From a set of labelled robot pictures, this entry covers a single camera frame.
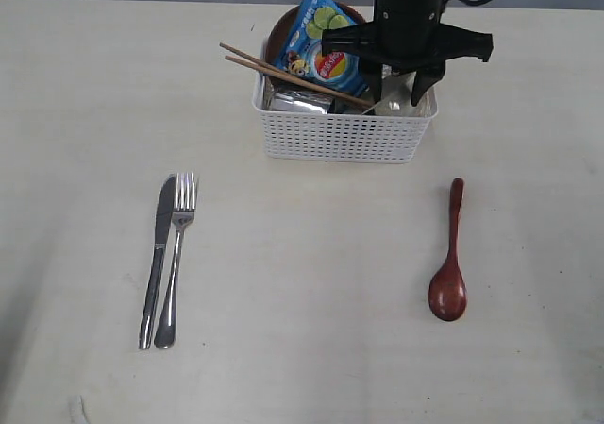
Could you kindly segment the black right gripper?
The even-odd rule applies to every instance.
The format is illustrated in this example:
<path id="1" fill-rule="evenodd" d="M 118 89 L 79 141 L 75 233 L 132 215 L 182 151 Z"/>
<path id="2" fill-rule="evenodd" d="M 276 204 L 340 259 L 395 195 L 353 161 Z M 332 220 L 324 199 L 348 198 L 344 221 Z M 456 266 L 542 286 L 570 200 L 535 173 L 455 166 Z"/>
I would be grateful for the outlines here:
<path id="1" fill-rule="evenodd" d="M 493 36 L 430 20 L 377 20 L 326 30 L 322 51 L 345 52 L 361 59 L 361 76 L 373 103 L 382 98 L 383 65 L 403 73 L 416 72 L 411 104 L 417 107 L 424 94 L 445 75 L 451 59 L 490 59 Z"/>

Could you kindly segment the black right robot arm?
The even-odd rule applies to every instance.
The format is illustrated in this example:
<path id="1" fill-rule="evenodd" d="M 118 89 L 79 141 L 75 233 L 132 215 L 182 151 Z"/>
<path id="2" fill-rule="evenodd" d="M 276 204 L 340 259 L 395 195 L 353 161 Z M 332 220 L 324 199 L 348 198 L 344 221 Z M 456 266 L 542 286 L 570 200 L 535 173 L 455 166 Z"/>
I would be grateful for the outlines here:
<path id="1" fill-rule="evenodd" d="M 493 35 L 441 22 L 451 0 L 374 0 L 373 20 L 327 30 L 322 34 L 322 53 L 344 52 L 359 59 L 358 70 L 375 102 L 382 99 L 385 65 L 401 74 L 414 73 L 411 103 L 445 75 L 446 63 L 458 58 L 484 62 L 492 55 Z M 480 6 L 492 0 L 458 0 Z"/>

